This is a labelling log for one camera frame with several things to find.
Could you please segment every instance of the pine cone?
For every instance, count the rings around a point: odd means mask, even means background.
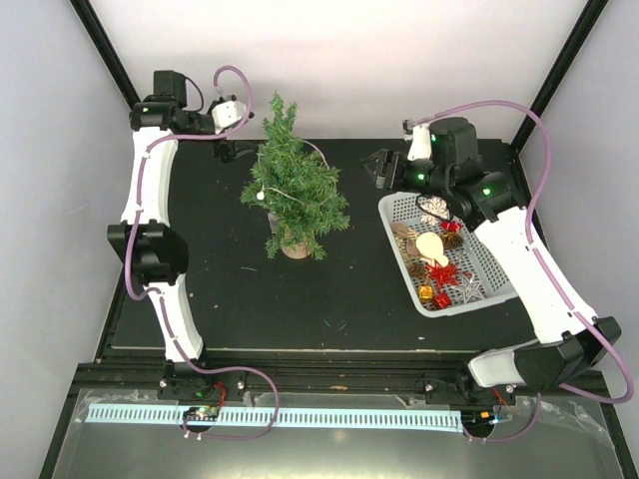
[[[411,264],[408,267],[408,274],[410,277],[414,277],[415,279],[424,280],[426,278],[426,266],[420,262]]]
[[[459,233],[444,233],[441,235],[441,242],[443,242],[444,251],[457,249],[463,246],[463,236]]]

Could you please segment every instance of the red star ornament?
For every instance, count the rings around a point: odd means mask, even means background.
[[[436,261],[435,266],[429,264],[427,267],[428,275],[437,284],[437,289],[442,289],[445,284],[459,285],[456,277],[457,266],[453,263],[448,266],[442,266]]]
[[[458,233],[461,230],[461,224],[458,222],[441,222],[441,227],[451,233]]]

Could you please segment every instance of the led light strip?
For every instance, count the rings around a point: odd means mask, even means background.
[[[194,406],[155,404],[91,404],[86,422],[117,424],[182,424],[185,411]],[[225,406],[216,421],[192,420],[190,425],[264,427],[272,407]],[[461,432],[458,411],[407,411],[386,409],[280,408],[274,427],[337,429],[402,429]]]

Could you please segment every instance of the gold ornament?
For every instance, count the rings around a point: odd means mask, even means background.
[[[420,286],[417,292],[419,293],[419,301],[421,301],[422,304],[431,302],[435,296],[435,291],[430,285]]]

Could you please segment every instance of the white wall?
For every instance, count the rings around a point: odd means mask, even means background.
[[[277,89],[309,138],[398,138],[401,120],[462,103],[532,103],[585,0],[93,0],[141,96],[176,69],[213,98],[225,63],[252,80],[258,118]],[[241,95],[232,74],[227,91]],[[516,112],[468,114],[510,141]],[[241,132],[262,135],[259,122]]]
[[[617,347],[639,381],[639,3],[606,7],[548,111],[554,163],[539,215],[561,268],[599,315],[623,329]],[[542,166],[541,139],[523,153],[532,185]],[[602,361],[614,395],[625,383],[610,358]],[[639,465],[639,398],[618,406]]]
[[[106,225],[131,175],[128,109],[66,0],[0,15],[0,464],[37,477],[119,272]]]

